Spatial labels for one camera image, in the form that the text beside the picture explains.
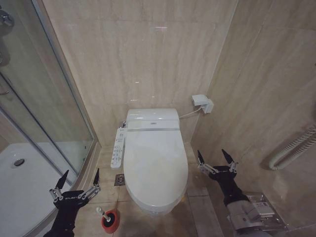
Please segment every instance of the red toilet brush holder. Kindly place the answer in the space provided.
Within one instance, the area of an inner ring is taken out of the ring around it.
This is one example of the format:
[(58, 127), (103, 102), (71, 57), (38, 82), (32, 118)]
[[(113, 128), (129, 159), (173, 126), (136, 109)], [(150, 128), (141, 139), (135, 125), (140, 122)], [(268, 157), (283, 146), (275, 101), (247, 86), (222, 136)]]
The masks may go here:
[(107, 211), (105, 214), (110, 218), (110, 220), (107, 221), (103, 216), (101, 220), (101, 225), (106, 233), (112, 234), (119, 227), (119, 213), (116, 210), (110, 210)]

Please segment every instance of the floor drain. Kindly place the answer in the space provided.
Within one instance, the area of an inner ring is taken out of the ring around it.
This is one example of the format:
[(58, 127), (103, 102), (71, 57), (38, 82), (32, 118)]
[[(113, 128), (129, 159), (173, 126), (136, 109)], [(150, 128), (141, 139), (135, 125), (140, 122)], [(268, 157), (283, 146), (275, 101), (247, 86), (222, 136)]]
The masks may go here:
[(23, 165), (24, 162), (25, 162), (24, 159), (17, 159), (13, 164), (16, 167), (19, 167), (20, 165)]
[(115, 176), (114, 186), (122, 186), (122, 185), (125, 185), (124, 174), (117, 174)]

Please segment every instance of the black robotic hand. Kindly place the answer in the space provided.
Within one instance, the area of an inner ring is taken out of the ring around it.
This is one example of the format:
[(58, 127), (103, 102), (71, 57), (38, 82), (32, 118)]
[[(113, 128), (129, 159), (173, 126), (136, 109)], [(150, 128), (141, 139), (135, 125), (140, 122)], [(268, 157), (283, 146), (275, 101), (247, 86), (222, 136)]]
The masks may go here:
[(56, 187), (50, 189), (49, 192), (54, 198), (54, 205), (58, 209), (58, 214), (54, 224), (49, 232), (44, 237), (73, 237), (75, 234), (75, 220), (79, 209), (85, 206), (97, 193), (101, 190), (99, 185), (99, 169), (94, 177), (93, 186), (87, 191), (67, 191), (61, 193), (68, 170), (58, 180)]
[(249, 201), (247, 196), (242, 193), (242, 190), (237, 186), (234, 178), (237, 175), (236, 165), (232, 157), (222, 149), (224, 157), (229, 165), (210, 166), (204, 163), (204, 159), (199, 151), (198, 154), (198, 168), (208, 175), (211, 179), (217, 181), (224, 194), (224, 204), (227, 206), (229, 203), (239, 200)]

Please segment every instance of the toilet control panel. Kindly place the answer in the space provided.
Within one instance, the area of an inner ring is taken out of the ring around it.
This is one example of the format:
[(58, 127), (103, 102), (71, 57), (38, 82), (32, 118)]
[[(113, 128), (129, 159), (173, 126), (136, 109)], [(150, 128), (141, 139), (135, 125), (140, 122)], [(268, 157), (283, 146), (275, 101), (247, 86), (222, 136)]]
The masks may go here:
[(117, 135), (115, 137), (112, 160), (111, 160), (112, 169), (120, 168), (120, 165), (122, 163), (126, 131), (127, 131), (127, 128), (125, 127), (119, 127), (117, 130)]

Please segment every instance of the toilet brush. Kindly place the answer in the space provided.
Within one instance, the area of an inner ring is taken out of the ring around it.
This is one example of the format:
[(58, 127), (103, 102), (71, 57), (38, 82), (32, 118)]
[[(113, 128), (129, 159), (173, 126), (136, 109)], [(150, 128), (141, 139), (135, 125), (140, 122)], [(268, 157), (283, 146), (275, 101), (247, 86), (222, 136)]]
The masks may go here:
[(104, 212), (101, 207), (96, 208), (97, 213), (102, 215), (101, 225), (108, 234), (114, 233), (119, 227), (119, 214), (115, 210)]

